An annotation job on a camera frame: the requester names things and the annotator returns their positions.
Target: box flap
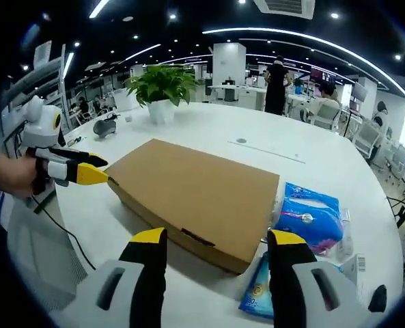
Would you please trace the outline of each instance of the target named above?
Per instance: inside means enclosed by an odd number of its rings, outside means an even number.
[[[279,182],[276,174],[156,139],[107,173],[156,216],[247,262],[266,234]]]

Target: potted plant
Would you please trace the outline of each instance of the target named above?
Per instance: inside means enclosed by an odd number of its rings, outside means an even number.
[[[190,102],[190,91],[196,88],[192,74],[173,66],[148,66],[145,74],[131,77],[126,82],[128,95],[135,92],[140,106],[147,105],[155,124],[173,121],[174,106],[180,100]]]
[[[295,81],[293,81],[293,85],[295,86],[295,94],[301,94],[303,81],[300,79],[295,79]]]

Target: cardboard box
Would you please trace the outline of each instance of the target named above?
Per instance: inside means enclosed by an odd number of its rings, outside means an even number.
[[[107,170],[121,201],[209,263],[243,273],[266,235],[279,176],[151,140]]]

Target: round white table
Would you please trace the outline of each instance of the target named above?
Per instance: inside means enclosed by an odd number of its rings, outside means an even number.
[[[181,103],[174,123],[168,126],[151,124],[147,108],[121,114],[114,135],[99,139],[93,133],[96,118],[73,130],[66,141],[82,136],[74,148],[99,154],[110,165],[156,138],[274,172],[281,176],[275,205],[278,213],[285,182],[335,196],[341,208],[350,211],[354,254],[365,255],[368,301],[381,284],[387,287],[388,309],[399,297],[403,260],[395,220],[375,175],[349,140],[289,118],[224,105]],[[125,122],[128,115],[132,122]],[[239,138],[246,139],[246,144],[237,143]],[[134,234],[150,229],[123,206],[107,184],[57,185],[56,190],[66,228],[77,235],[97,267],[108,259],[118,259]],[[267,245],[260,243],[251,266],[236,277],[169,242],[163,326],[270,325],[270,320],[238,310],[266,250]],[[91,271],[82,256],[79,259]]]

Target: black ceiling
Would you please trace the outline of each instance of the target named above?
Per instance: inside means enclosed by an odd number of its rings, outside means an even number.
[[[124,66],[129,67],[136,61],[139,64],[155,64],[156,60],[163,62],[172,59],[171,56],[190,56],[190,52],[194,55],[209,54],[209,46],[230,39],[232,42],[243,44],[247,53],[274,55],[275,51],[276,55],[310,62],[329,70],[334,71],[337,67],[338,73],[342,75],[365,76],[346,64],[350,62],[377,78],[391,92],[402,95],[392,83],[365,63],[313,40],[261,31],[202,34],[205,30],[226,27],[269,27],[297,31],[343,46],[370,60],[392,77],[405,77],[405,43],[402,29],[392,23],[395,19],[391,17],[390,11],[377,5],[375,1],[316,0],[312,20],[263,14],[253,0],[247,0],[244,5],[240,5],[238,0],[110,0],[95,19],[89,19],[89,15],[100,0],[54,2],[44,4],[43,8],[37,11],[34,22],[31,21],[35,23],[32,25],[34,28],[30,29],[25,37],[25,46],[18,62],[8,71],[14,80],[25,74],[21,70],[21,64],[29,64],[32,67],[35,47],[48,40],[53,41],[53,55],[57,55],[62,44],[66,44],[67,52],[73,51],[75,54],[66,77],[66,87],[70,87],[84,76],[96,78],[102,69],[112,67],[112,62],[122,61],[129,55],[158,43],[161,44],[160,47],[126,61],[115,67],[113,72],[122,71]],[[339,18],[331,18],[331,12],[337,12]],[[44,19],[41,15],[43,13],[46,13],[50,20]],[[170,20],[170,13],[175,13],[177,19]],[[130,22],[122,21],[127,16],[134,19]],[[137,40],[132,38],[135,34],[139,36]],[[296,45],[239,40],[241,38],[278,40]],[[79,48],[74,47],[75,41],[81,43]],[[334,55],[343,61],[319,51]],[[396,53],[402,55],[401,61],[394,59]],[[269,58],[262,59],[258,58],[259,61],[270,62]],[[257,62],[256,57],[248,57],[247,60],[250,63]],[[93,72],[85,72],[86,67],[98,62],[107,64]]]

